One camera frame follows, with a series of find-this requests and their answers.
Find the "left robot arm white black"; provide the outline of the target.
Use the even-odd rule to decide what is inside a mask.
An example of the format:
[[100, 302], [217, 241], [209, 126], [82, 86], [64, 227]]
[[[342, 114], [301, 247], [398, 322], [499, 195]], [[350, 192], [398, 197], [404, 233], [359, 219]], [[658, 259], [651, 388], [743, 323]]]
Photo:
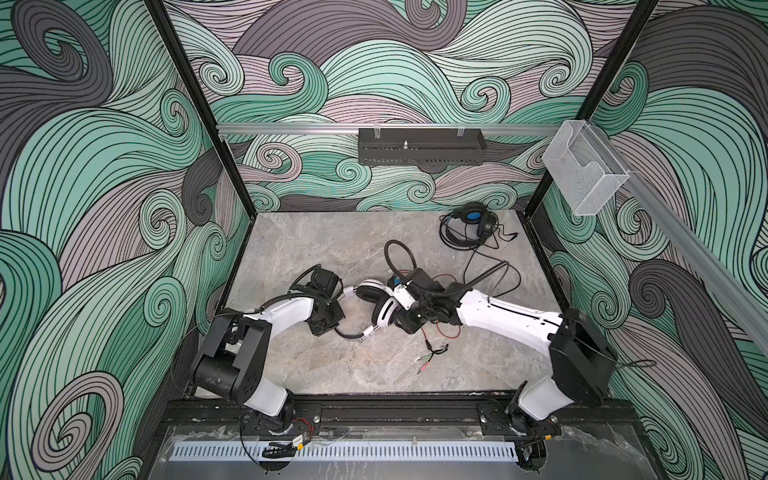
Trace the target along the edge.
[[251, 312], [223, 310], [213, 318], [195, 355], [193, 385], [289, 424], [293, 394], [264, 374], [270, 343], [301, 323], [314, 336], [334, 330], [344, 318], [339, 304], [343, 289], [337, 274], [317, 264], [303, 272], [286, 293]]

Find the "white black headphones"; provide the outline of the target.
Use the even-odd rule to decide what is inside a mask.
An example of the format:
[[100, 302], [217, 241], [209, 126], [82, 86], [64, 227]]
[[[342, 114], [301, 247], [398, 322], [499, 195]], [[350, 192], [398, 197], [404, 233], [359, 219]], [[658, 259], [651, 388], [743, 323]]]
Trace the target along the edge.
[[364, 341], [377, 330], [394, 325], [398, 315], [404, 311], [395, 298], [393, 289], [375, 279], [364, 280], [357, 286], [343, 287], [337, 297], [338, 299], [355, 297], [374, 306], [370, 325], [362, 332], [344, 333], [338, 327], [333, 328], [339, 337], [349, 341]]

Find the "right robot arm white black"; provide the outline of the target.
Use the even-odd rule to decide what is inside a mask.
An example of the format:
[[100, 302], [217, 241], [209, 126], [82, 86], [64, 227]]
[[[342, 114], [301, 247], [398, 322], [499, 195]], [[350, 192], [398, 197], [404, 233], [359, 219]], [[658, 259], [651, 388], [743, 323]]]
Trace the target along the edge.
[[587, 316], [568, 308], [561, 313], [531, 309], [480, 291], [477, 285], [509, 267], [500, 261], [467, 283], [444, 287], [421, 269], [399, 240], [384, 246], [394, 274], [392, 323], [409, 334], [425, 324], [482, 329], [524, 344], [549, 359], [551, 374], [518, 390], [512, 411], [536, 421], [572, 404], [599, 406], [608, 397], [618, 367], [617, 353]]

